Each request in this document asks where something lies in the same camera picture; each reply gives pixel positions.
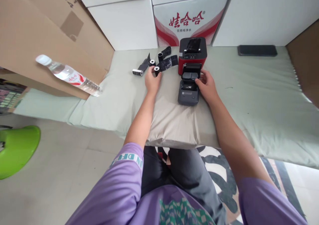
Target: green plastic stool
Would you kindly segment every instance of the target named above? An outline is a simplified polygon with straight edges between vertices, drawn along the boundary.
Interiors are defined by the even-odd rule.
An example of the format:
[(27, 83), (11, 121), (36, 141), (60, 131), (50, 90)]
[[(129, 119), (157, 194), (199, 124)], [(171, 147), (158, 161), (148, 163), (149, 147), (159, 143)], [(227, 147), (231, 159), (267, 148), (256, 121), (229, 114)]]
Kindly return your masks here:
[(0, 152), (0, 179), (18, 172), (38, 147), (41, 131), (37, 126), (0, 131), (0, 142), (4, 149)]

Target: person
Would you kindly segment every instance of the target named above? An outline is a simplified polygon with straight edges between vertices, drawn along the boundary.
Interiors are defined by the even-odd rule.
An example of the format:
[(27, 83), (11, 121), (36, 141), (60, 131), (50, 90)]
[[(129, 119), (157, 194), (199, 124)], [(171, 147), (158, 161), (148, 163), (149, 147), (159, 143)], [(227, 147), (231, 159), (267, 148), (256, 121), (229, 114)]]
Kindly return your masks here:
[[(161, 73), (145, 74), (147, 94), (110, 168), (67, 225), (225, 224), (226, 212), (197, 149), (171, 148), (170, 169), (145, 147)], [(277, 189), (257, 153), (218, 96), (211, 74), (196, 79), (239, 190), (244, 224), (307, 224)]]

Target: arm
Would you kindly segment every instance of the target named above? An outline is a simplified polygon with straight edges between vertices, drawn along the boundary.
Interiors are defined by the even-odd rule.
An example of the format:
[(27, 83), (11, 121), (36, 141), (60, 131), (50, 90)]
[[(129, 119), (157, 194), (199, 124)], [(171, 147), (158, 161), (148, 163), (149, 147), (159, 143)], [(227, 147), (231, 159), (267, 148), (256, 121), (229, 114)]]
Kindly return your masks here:
[(70, 217), (67, 225), (128, 224), (141, 197), (143, 149), (149, 135), (161, 73), (145, 75), (148, 90), (130, 126), (124, 146), (110, 168)]
[(232, 169), (236, 183), (239, 184), (245, 177), (254, 177), (274, 185), (256, 151), (219, 98), (211, 74), (206, 70), (201, 72), (201, 79), (196, 79), (195, 82), (209, 104), (220, 147)]
[(147, 73), (145, 74), (145, 86), (147, 89), (147, 94), (145, 99), (137, 112), (133, 123), (131, 124), (129, 131), (127, 132), (124, 144), (136, 143), (142, 149), (144, 149), (145, 142), (149, 136), (153, 110), (155, 104), (155, 97), (160, 86), (161, 72), (157, 77), (152, 74), (154, 66), (151, 66)]
[(249, 140), (230, 116), (211, 74), (205, 70), (202, 73), (196, 84), (209, 104), (220, 147), (234, 174), (244, 224), (307, 224), (277, 189)]

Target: bottle cap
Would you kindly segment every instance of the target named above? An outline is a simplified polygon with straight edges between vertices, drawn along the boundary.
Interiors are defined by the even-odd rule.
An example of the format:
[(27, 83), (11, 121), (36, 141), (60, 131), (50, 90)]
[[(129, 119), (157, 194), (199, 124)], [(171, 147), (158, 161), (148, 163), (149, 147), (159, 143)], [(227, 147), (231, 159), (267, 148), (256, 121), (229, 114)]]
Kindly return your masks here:
[(36, 58), (36, 62), (42, 64), (42, 65), (48, 65), (52, 62), (52, 59), (46, 55), (39, 55)]

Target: hand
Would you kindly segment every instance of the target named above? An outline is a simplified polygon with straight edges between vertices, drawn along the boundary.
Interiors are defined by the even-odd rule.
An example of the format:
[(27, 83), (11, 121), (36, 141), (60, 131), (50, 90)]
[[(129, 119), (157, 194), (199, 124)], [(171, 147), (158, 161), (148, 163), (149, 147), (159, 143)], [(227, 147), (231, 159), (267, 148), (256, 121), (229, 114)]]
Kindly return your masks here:
[(211, 105), (218, 99), (215, 82), (209, 71), (202, 69), (200, 72), (203, 74), (200, 75), (200, 79), (195, 79), (195, 83), (198, 85), (205, 100)]
[(149, 67), (147, 73), (145, 74), (145, 86), (149, 93), (157, 94), (160, 86), (160, 79), (162, 77), (162, 72), (160, 72), (157, 77), (154, 77), (152, 72), (155, 66)]

